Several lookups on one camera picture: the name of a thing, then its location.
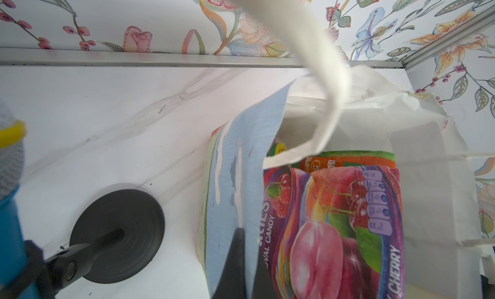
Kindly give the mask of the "green Fox's candy bag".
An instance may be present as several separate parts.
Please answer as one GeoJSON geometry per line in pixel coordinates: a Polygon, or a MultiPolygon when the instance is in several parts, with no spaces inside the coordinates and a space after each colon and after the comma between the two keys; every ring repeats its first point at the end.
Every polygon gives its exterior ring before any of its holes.
{"type": "Polygon", "coordinates": [[[285,150],[286,146],[284,143],[274,143],[268,151],[268,157],[273,157],[275,155],[283,153],[285,152],[285,150]]]}

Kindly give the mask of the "green orange noodle packet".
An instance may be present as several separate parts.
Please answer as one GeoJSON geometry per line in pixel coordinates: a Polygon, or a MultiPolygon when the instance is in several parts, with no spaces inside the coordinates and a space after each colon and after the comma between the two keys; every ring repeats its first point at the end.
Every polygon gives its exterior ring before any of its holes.
{"type": "Polygon", "coordinates": [[[320,169],[348,166],[387,166],[396,168],[395,155],[386,151],[327,151],[303,158],[291,165],[312,173],[320,169]]]}

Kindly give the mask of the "painted landscape paper bag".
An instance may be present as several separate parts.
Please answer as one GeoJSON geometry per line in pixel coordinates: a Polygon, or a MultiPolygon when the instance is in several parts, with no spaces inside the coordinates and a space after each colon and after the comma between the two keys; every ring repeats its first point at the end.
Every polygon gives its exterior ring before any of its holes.
{"type": "Polygon", "coordinates": [[[310,74],[211,136],[197,248],[210,297],[234,232],[243,228],[251,298],[267,170],[327,151],[386,151],[400,174],[403,298],[482,298],[482,249],[494,240],[481,235],[472,154],[434,97],[398,90],[374,69],[346,64],[295,0],[225,1],[266,25],[310,74]],[[268,157],[274,143],[286,150],[268,157]]]}

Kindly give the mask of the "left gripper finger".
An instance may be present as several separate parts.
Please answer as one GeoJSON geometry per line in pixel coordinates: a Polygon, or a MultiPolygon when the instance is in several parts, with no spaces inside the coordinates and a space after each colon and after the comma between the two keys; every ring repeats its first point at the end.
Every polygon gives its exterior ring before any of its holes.
{"type": "MultiPolygon", "coordinates": [[[[219,285],[212,298],[249,298],[245,278],[244,242],[245,231],[243,228],[237,228],[233,235],[219,285]]],[[[278,298],[268,269],[260,256],[251,298],[278,298]]]]}

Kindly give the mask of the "purple Fox's candy bag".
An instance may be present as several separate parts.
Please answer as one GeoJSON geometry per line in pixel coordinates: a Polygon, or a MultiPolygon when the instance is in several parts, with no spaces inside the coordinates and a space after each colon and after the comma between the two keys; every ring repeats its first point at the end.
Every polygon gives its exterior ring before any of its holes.
{"type": "Polygon", "coordinates": [[[267,170],[260,256],[279,298],[403,298],[400,174],[387,166],[267,170]]]}

